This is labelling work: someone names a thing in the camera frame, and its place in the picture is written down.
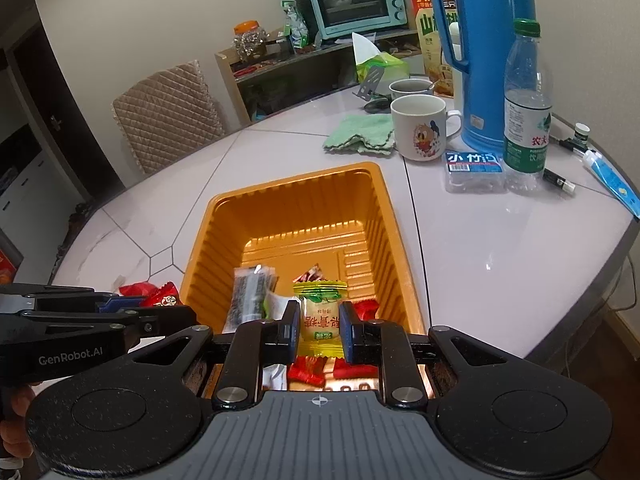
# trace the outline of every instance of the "orange lid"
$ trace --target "orange lid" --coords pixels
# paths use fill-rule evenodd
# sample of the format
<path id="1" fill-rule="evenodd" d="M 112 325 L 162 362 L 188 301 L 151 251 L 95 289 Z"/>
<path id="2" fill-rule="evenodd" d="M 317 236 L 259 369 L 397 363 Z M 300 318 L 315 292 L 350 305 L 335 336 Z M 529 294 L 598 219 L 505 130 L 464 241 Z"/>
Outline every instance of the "orange lid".
<path id="1" fill-rule="evenodd" d="M 234 32 L 236 34 L 244 34 L 245 32 L 249 32 L 252 28 L 260 27 L 260 23 L 255 20 L 249 20 L 248 22 L 238 23 L 234 27 Z"/>

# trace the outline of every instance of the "door handle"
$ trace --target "door handle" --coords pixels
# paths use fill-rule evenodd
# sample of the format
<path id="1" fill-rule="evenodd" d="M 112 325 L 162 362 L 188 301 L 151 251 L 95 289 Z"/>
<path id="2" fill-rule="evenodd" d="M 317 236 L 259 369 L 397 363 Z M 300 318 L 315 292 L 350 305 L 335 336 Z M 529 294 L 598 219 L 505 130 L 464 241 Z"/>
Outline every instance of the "door handle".
<path id="1" fill-rule="evenodd" d="M 51 122 L 51 126 L 53 126 L 53 129 L 56 130 L 57 132 L 59 132 L 60 131 L 60 124 L 62 124 L 62 121 L 57 120 L 54 115 L 52 115 L 49 118 L 49 121 Z"/>

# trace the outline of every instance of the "blue thermos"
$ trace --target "blue thermos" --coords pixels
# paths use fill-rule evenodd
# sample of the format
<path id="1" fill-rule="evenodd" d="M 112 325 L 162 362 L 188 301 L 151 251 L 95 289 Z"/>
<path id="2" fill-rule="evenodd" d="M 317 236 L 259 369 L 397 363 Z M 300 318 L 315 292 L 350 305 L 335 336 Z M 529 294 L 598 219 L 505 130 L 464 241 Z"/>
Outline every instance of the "blue thermos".
<path id="1" fill-rule="evenodd" d="M 504 69 L 515 41 L 513 20 L 535 18 L 534 0 L 456 0 L 462 60 L 453 54 L 442 0 L 432 1 L 442 53 L 447 63 L 462 72 L 462 138 L 474 150 L 502 154 Z"/>

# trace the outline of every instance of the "person's hand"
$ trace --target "person's hand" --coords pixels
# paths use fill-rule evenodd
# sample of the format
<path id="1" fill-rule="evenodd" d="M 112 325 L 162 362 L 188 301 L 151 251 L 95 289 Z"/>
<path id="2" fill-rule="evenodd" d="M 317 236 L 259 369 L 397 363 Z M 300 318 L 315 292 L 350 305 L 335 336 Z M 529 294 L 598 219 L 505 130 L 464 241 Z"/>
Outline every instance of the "person's hand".
<path id="1" fill-rule="evenodd" d="M 0 437 L 4 448 L 17 458 L 28 458 L 33 453 L 33 448 L 27 439 L 27 431 L 24 427 L 24 415 L 35 397 L 30 386 L 21 386 L 14 390 L 11 397 L 11 406 L 17 418 L 14 420 L 0 420 Z"/>

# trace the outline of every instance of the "screw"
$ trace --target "screw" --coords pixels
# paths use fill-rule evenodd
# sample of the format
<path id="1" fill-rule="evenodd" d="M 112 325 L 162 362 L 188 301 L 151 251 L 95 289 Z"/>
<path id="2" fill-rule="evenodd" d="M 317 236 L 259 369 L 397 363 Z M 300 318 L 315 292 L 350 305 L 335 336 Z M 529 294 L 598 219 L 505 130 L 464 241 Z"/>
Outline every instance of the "screw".
<path id="1" fill-rule="evenodd" d="M 238 386 L 228 386 L 218 391 L 218 393 L 216 393 L 216 397 L 219 398 L 222 402 L 233 403 L 245 400 L 248 397 L 248 393 L 244 388 L 239 388 Z"/>
<path id="2" fill-rule="evenodd" d="M 391 396 L 395 400 L 407 404 L 409 402 L 417 402 L 423 397 L 422 392 L 418 388 L 414 388 L 412 386 L 402 386 L 401 388 L 396 388 L 392 391 Z"/>

